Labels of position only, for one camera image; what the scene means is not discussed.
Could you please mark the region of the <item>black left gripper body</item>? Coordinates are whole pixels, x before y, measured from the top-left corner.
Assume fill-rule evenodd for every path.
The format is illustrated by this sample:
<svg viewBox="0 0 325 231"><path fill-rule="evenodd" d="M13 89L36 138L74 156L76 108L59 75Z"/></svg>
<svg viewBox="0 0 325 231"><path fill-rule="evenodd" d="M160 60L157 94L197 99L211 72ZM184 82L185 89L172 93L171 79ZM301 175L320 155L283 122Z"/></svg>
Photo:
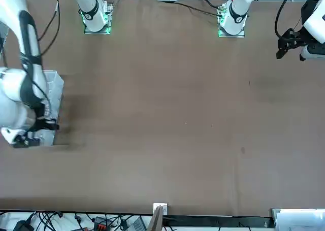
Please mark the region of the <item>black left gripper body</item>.
<svg viewBox="0 0 325 231"><path fill-rule="evenodd" d="M300 29L299 31L294 31L293 33L293 49L298 47L304 47L309 42L309 32L306 29Z"/></svg>

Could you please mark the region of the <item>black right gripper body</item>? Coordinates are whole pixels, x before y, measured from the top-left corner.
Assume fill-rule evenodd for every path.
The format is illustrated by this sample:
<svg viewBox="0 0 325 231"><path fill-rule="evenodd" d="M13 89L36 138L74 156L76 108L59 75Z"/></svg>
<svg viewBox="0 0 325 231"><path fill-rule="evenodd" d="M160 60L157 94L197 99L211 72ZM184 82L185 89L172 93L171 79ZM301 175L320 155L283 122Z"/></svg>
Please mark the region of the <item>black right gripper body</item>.
<svg viewBox="0 0 325 231"><path fill-rule="evenodd" d="M18 134L13 141L14 148L29 148L40 146L41 140L39 138L29 137L28 134Z"/></svg>

